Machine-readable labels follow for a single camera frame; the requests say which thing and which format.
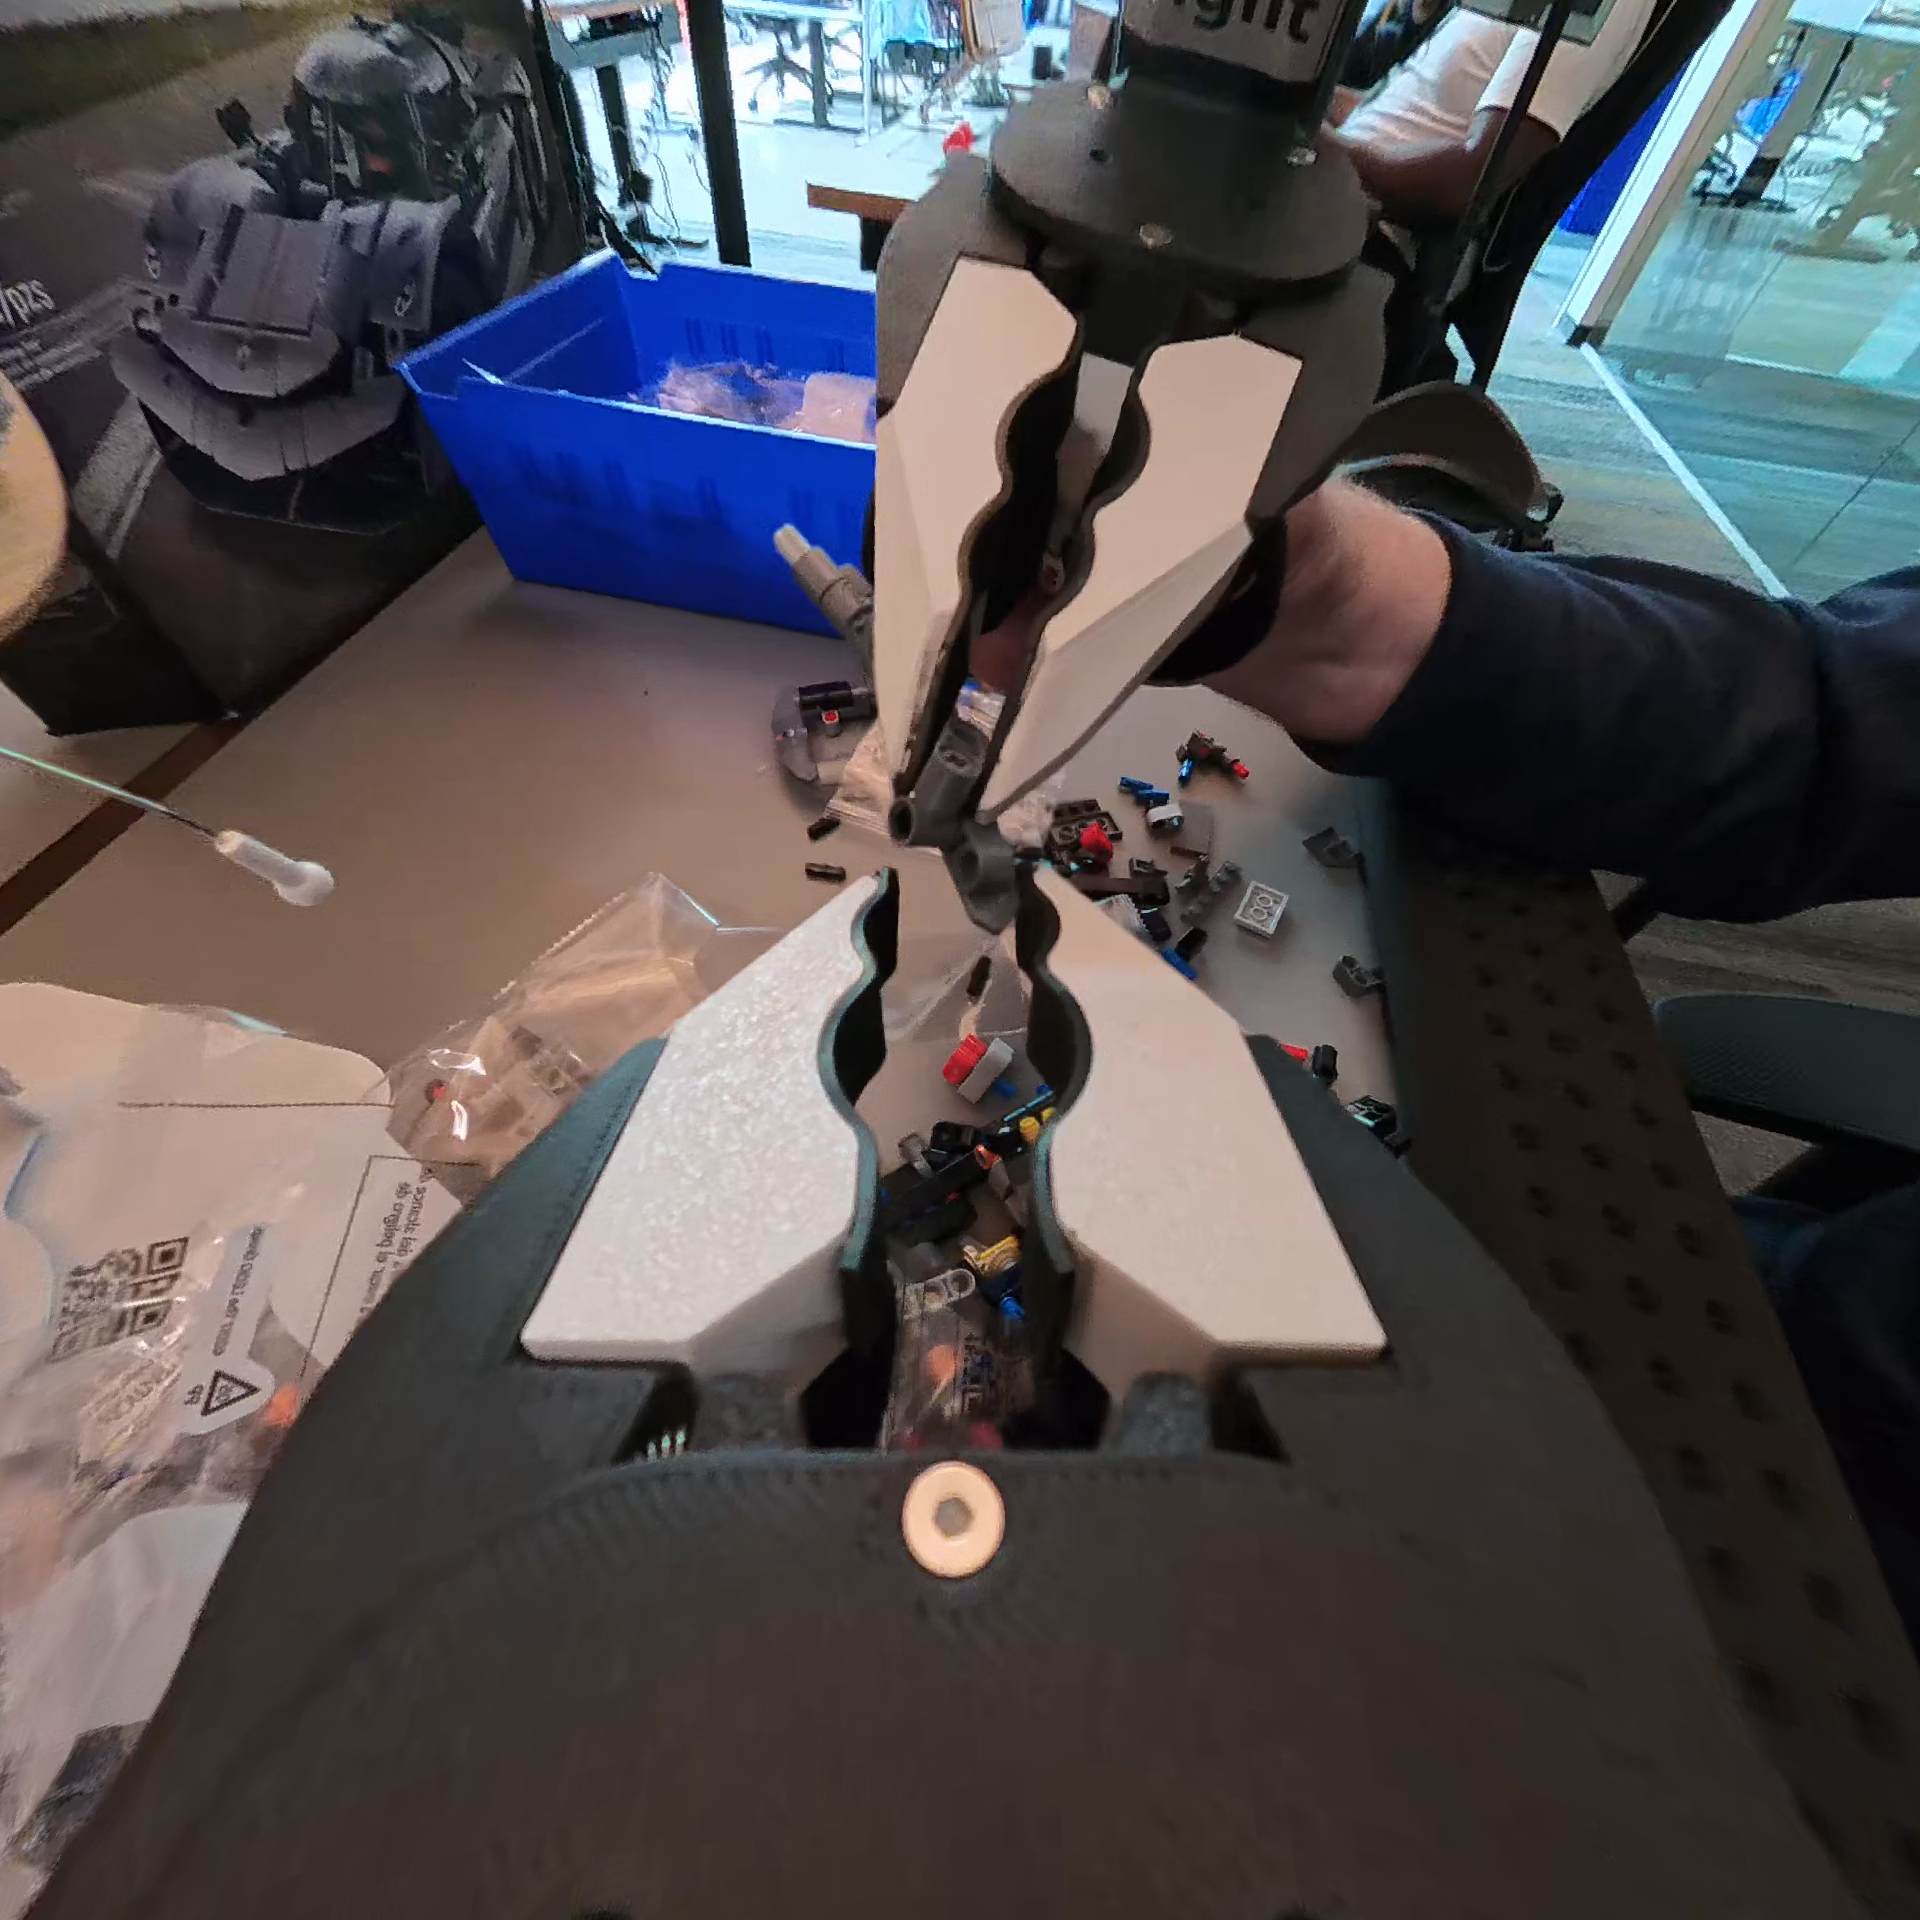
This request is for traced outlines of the pile of loose lego pieces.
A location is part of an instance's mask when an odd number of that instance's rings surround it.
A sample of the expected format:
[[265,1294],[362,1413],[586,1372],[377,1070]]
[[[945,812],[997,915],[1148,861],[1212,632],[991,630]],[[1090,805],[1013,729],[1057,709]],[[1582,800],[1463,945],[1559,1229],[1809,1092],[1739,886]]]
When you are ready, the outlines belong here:
[[[1230,1013],[1253,1043],[1267,1043],[1298,1067],[1269,1067],[1287,1125],[1291,1087],[1311,1113],[1346,1113],[1390,1157],[1405,1150],[1394,1072],[1385,1059],[1382,977],[1361,945],[1358,909],[1363,859],[1343,820],[1322,806],[1303,838],[1298,875],[1308,905],[1324,909],[1324,929],[1308,939],[1278,870],[1281,840],[1253,846],[1246,870],[1234,852],[1244,829],[1215,824],[1215,809],[1181,793],[1194,763],[1212,755],[1227,784],[1247,777],[1244,761],[1204,733],[1185,744],[1179,774],[1154,779],[1124,769],[1108,793],[1066,793],[1052,814],[1038,857],[1025,870],[1054,870],[1093,901],[1123,929],[1135,935],[1185,981]],[[1233,909],[1247,879],[1289,894],[1287,918],[1270,944],[1233,925]],[[965,1035],[1001,1037],[1015,1048],[1015,1099],[988,1097],[971,1115],[940,1119],[986,1121],[1054,1092],[1029,1055],[1031,990],[1018,961],[1018,925],[982,945],[966,981],[951,984],[957,1021],[951,1048]],[[892,1400],[879,1440],[892,1448],[931,1448],[946,1437],[986,1448],[1087,1448],[1100,1437],[1103,1400],[1066,1368],[1039,1373],[1025,1295],[1025,1254],[1035,1151],[1018,1174],[997,1168],[988,1183],[927,1211],[895,1211],[877,1200],[877,1225],[895,1259],[901,1332]],[[1219,1428],[1209,1447],[1195,1436],[1150,1431],[1124,1440],[1124,1451],[1195,1454],[1201,1448],[1283,1460],[1285,1447],[1259,1390],[1289,1373],[1251,1375],[1223,1413],[1234,1428]]]

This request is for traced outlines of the blue plastic bin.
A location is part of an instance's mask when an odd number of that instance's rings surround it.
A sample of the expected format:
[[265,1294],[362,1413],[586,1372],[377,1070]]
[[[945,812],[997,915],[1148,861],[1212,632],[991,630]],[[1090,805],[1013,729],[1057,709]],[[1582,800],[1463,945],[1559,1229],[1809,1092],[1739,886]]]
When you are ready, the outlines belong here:
[[649,401],[678,368],[726,366],[870,377],[874,291],[598,252],[399,377],[515,579],[828,632],[775,534],[857,560],[874,448]]

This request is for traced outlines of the grey office chair back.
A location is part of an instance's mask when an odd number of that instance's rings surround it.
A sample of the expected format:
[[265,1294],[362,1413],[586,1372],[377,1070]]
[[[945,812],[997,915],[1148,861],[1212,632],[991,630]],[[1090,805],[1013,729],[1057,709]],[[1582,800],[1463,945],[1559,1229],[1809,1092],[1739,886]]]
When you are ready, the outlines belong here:
[[1564,504],[1486,391],[1427,382],[1381,399],[1335,471],[1379,497],[1518,552],[1550,552]]

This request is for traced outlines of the black lego set box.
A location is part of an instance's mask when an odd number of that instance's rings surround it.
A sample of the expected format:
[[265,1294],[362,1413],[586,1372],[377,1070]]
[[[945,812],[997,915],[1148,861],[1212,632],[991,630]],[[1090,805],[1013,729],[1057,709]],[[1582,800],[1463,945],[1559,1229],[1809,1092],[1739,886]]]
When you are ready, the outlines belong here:
[[476,526],[399,373],[583,246],[542,4],[3,4],[5,377],[52,735],[252,713]]

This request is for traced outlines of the person's right forearm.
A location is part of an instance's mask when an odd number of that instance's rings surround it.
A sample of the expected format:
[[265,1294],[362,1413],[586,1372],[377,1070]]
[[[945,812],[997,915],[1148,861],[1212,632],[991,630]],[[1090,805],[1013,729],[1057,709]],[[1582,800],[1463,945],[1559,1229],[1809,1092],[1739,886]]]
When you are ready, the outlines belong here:
[[1356,741],[1287,721],[1311,758],[1682,918],[1915,897],[1915,567],[1809,604],[1423,526],[1452,567],[1433,638]]

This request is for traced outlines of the wooden background table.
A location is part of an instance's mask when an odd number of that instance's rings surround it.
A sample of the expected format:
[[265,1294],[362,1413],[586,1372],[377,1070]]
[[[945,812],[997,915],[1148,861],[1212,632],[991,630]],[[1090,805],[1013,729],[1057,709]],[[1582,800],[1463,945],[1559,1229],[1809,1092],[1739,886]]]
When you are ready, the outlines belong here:
[[934,171],[917,189],[905,192],[892,184],[811,177],[806,181],[806,205],[811,209],[853,217],[857,222],[857,268],[869,277],[877,277],[879,256],[893,228],[941,177],[945,171]]

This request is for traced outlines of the large printed plastic bag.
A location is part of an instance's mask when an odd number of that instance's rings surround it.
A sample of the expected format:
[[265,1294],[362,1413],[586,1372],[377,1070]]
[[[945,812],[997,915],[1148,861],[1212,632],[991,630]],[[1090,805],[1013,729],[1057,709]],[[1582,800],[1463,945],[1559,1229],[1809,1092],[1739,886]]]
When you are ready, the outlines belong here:
[[18,1913],[151,1721],[317,1381],[455,1196],[372,1063],[3,992],[3,1828]]

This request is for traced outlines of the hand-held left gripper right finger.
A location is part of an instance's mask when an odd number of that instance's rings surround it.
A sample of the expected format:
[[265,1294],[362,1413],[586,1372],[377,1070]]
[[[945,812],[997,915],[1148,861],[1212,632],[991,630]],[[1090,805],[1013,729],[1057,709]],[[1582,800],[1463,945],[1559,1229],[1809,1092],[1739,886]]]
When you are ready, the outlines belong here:
[[1054,870],[1018,881],[1031,1063],[1054,1092],[1025,1295],[1039,1373],[1098,1390],[1100,1437],[1204,1448],[1251,1375],[1365,1375],[1387,1332],[1269,1067],[1298,1065]]

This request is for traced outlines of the dark grey lego dish assembly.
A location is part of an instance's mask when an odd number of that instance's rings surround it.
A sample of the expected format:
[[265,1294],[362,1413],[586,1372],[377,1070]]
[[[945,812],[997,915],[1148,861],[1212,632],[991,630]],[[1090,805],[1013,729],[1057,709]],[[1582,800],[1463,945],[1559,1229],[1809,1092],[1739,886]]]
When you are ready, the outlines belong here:
[[814,680],[775,696],[773,743],[781,769],[801,784],[839,787],[876,719],[863,680]]

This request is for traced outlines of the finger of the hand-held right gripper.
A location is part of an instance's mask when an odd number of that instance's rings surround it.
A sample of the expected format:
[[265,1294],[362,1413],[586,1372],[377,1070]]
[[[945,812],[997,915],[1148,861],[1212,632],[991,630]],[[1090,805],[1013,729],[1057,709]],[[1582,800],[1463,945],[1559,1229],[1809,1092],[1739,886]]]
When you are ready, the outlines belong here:
[[974,636],[1039,569],[1081,347],[1038,273],[962,256],[877,420],[870,673],[901,800],[938,752]]
[[1093,512],[1087,576],[1046,615],[977,812],[1006,812],[1074,756],[1227,583],[1301,369],[1238,333],[1148,356],[1143,467]]

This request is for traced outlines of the grey lego connector assembly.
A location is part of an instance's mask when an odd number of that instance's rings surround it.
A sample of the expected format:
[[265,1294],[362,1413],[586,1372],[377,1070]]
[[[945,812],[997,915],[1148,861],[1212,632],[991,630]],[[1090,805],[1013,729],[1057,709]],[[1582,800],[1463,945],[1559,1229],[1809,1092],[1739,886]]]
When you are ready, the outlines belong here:
[[966,916],[988,932],[1013,924],[1018,861],[1044,848],[1054,812],[1044,787],[995,819],[980,812],[1001,709],[1001,695],[962,686],[919,769],[893,779],[885,819],[895,843],[941,854]]

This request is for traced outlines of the person's right hand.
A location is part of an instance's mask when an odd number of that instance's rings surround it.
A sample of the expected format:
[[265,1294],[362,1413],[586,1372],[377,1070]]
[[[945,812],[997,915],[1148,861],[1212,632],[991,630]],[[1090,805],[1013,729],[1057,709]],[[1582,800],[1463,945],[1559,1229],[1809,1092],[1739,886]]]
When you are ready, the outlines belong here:
[[1148,684],[1204,686],[1308,752],[1349,749],[1423,662],[1452,585],[1433,520],[1333,478],[1287,509],[1281,576],[1215,607]]

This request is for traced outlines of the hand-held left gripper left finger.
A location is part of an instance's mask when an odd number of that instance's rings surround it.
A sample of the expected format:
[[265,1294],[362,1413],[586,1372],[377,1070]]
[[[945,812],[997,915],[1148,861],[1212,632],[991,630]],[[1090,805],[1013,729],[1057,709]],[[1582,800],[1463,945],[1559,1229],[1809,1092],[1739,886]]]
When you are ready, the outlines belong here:
[[532,1361],[642,1368],[693,1448],[814,1448],[810,1390],[889,1353],[877,1145],[895,870],[850,879],[649,1052],[532,1300]]

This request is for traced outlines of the black metal post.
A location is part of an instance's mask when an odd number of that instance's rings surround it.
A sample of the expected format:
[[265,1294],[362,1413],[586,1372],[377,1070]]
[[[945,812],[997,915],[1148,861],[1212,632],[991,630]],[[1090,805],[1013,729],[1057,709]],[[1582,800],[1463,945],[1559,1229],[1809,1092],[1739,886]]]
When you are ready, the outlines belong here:
[[723,3],[683,4],[689,61],[701,116],[713,246],[729,268],[751,265],[751,223],[737,136],[729,24]]

